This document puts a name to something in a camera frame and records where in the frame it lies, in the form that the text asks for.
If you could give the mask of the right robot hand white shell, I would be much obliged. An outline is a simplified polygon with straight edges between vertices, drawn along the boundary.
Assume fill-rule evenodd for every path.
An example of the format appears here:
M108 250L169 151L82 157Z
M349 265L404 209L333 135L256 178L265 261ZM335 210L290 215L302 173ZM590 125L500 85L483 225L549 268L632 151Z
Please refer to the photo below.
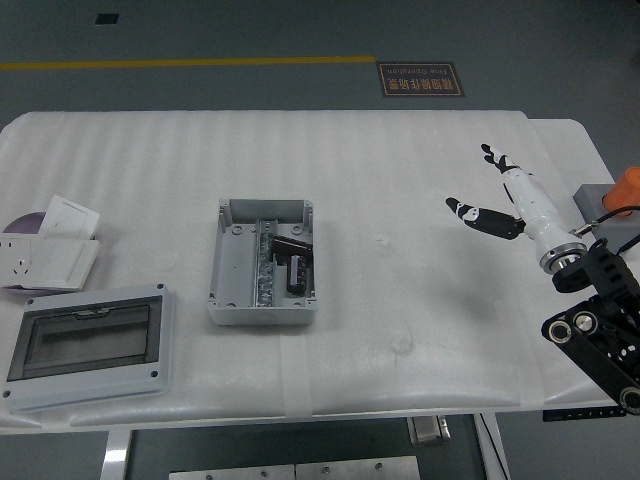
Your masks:
M562 262L571 263L587 251L585 244L569 232L552 199L535 177L509 157L483 144L484 160L501 174L504 189L516 216L465 204L456 198L446 205L468 227L498 238L513 240L524 234L535 243L540 267L554 273Z

